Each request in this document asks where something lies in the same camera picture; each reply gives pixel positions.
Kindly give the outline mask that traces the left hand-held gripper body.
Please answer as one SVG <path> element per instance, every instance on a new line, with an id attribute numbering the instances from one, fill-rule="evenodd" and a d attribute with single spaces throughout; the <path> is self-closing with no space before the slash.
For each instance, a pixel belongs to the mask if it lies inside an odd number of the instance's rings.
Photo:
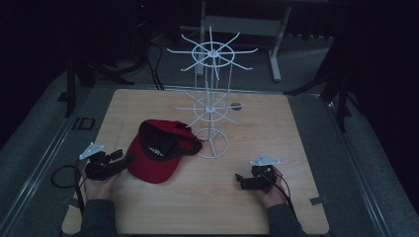
<path id="1" fill-rule="evenodd" d="M 104 181 L 126 168 L 124 155 L 118 160 L 111 160 L 110 154 L 105 152 L 105 146 L 91 142 L 79 155 L 80 160 L 87 159 L 85 173 L 91 180 Z"/>

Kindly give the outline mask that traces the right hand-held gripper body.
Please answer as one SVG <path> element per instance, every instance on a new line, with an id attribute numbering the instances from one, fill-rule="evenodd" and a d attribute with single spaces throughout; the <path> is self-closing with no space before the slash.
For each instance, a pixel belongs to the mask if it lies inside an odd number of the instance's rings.
<path id="1" fill-rule="evenodd" d="M 247 190 L 259 190 L 268 193 L 272 186 L 276 183 L 277 175 L 273 170 L 273 166 L 280 164 L 278 158 L 272 158 L 261 154 L 259 158 L 251 160 L 251 178 L 244 178 Z"/>

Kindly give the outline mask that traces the red baseball cap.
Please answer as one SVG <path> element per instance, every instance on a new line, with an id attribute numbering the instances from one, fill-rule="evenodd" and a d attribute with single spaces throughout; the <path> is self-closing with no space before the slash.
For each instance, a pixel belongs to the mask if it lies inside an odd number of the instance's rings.
<path id="1" fill-rule="evenodd" d="M 127 150 L 126 154 L 133 156 L 127 169 L 144 182 L 160 184 L 173 175 L 184 156 L 196 155 L 202 148 L 202 142 L 185 123 L 147 119 Z"/>

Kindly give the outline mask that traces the person's left hand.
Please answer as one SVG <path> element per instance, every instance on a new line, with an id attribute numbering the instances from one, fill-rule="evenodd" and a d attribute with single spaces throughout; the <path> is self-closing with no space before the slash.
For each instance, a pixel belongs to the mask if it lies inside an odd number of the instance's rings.
<path id="1" fill-rule="evenodd" d="M 87 200 L 110 199 L 114 183 L 121 176 L 121 174 L 115 174 L 104 181 L 96 181 L 89 179 L 84 171 L 81 174 L 84 178 L 84 190 Z"/>

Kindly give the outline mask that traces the person's right hand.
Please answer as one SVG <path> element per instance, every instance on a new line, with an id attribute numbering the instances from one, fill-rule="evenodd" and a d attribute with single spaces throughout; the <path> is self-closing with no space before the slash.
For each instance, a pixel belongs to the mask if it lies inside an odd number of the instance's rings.
<path id="1" fill-rule="evenodd" d="M 286 204 L 287 199 L 284 194 L 284 188 L 282 186 L 281 176 L 283 175 L 276 167 L 273 168 L 277 175 L 276 184 L 271 188 L 268 193 L 262 191 L 255 191 L 254 194 L 262 205 L 268 209 L 272 206 L 279 204 Z"/>

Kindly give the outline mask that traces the black metal stand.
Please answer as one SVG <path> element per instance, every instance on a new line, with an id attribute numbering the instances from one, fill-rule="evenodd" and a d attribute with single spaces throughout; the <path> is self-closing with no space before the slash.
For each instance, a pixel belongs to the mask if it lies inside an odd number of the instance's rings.
<path id="1" fill-rule="evenodd" d="M 315 73 L 314 79 L 296 89 L 285 91 L 285 95 L 297 96 L 324 83 L 325 87 L 319 98 L 323 102 L 331 103 L 335 97 L 338 97 L 336 121 L 342 132 L 346 131 L 346 102 L 349 79 L 352 74 L 349 52 L 350 46 L 344 39 L 335 39 Z"/>
<path id="2" fill-rule="evenodd" d="M 78 78 L 82 85 L 92 87 L 95 84 L 94 79 L 90 76 L 92 70 L 103 74 L 108 80 L 117 82 L 123 85 L 132 85 L 132 82 L 122 78 L 123 74 L 127 74 L 139 68 L 140 64 L 134 62 L 133 65 L 111 70 L 104 64 L 95 62 L 93 59 L 84 56 L 69 54 L 66 59 L 66 91 L 61 93 L 58 100 L 66 103 L 66 114 L 69 118 L 76 107 L 76 89 L 75 79 Z"/>

